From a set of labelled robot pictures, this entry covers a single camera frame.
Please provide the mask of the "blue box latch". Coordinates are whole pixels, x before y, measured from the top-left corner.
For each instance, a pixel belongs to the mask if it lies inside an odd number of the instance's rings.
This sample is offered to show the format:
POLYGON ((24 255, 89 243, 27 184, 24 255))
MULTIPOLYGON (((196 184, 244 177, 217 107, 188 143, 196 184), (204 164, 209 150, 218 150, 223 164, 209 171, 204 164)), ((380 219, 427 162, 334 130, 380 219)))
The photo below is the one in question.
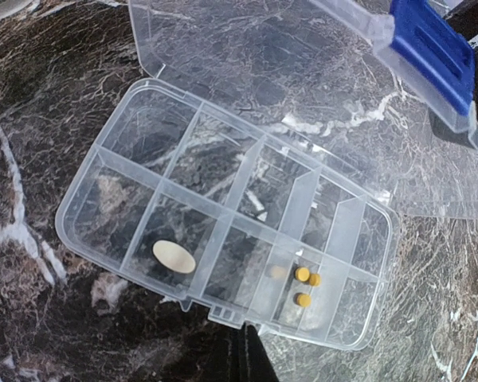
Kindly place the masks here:
POLYGON ((423 0, 390 5, 394 38, 390 47, 414 66, 459 115, 473 98, 475 58, 472 47, 423 0))

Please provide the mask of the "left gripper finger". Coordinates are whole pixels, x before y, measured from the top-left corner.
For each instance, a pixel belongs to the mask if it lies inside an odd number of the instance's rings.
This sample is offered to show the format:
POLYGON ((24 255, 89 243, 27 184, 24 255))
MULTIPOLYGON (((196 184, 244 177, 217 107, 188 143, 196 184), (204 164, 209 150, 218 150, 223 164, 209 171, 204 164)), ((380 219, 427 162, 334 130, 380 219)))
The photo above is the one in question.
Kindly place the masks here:
POLYGON ((254 326, 244 324, 230 333, 224 381, 279 381, 254 326))

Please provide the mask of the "clear plastic pill organizer box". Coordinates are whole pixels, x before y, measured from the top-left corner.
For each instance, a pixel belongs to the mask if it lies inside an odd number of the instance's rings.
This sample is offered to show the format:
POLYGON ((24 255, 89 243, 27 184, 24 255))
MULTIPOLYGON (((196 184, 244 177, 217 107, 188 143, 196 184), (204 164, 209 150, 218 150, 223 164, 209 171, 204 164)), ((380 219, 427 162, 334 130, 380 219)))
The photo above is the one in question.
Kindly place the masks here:
POLYGON ((71 251, 213 322, 371 341, 407 216, 478 220, 478 60, 459 115, 390 44, 392 1, 131 1, 135 82, 55 217, 71 251), (184 247, 196 268, 152 247, 184 247), (292 265, 307 308, 277 306, 292 265))

